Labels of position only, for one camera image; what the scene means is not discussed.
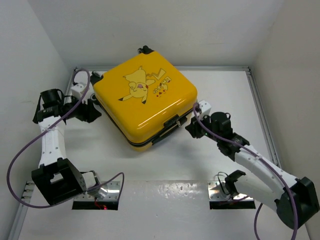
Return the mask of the yellow suitcase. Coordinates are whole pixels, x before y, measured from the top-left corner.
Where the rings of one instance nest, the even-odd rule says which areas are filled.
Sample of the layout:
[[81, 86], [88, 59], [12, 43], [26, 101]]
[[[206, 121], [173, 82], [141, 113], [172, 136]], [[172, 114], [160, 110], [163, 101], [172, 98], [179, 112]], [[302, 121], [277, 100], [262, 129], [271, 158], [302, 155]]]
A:
[[105, 73], [92, 72], [90, 82], [97, 103], [140, 152], [185, 124], [198, 96], [190, 80], [146, 45]]

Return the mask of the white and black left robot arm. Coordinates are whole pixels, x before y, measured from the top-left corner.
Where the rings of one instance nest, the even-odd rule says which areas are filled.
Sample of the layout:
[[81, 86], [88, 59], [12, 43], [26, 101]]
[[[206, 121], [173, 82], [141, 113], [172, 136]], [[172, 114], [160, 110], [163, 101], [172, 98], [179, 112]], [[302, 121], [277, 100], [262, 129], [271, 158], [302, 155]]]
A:
[[82, 101], [87, 88], [87, 84], [80, 82], [71, 87], [68, 96], [59, 89], [50, 89], [41, 92], [38, 99], [33, 122], [43, 134], [41, 159], [31, 178], [51, 206], [85, 192], [95, 195], [94, 187], [100, 183], [93, 170], [79, 171], [67, 158], [65, 148], [68, 119], [92, 123], [102, 115], [91, 99]]

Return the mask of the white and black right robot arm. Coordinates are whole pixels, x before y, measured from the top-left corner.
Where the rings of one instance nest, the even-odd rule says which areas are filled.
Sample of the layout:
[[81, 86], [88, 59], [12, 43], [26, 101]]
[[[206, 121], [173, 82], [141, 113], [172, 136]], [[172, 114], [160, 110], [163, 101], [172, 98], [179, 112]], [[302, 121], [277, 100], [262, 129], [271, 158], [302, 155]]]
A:
[[185, 129], [194, 139], [207, 137], [215, 141], [224, 156], [257, 177], [253, 179], [241, 170], [228, 174], [224, 186], [230, 196], [245, 194], [256, 199], [292, 230], [320, 211], [316, 188], [309, 178], [298, 178], [267, 160], [247, 139], [233, 131], [229, 113], [210, 110], [211, 105], [205, 100], [194, 103], [194, 116]]

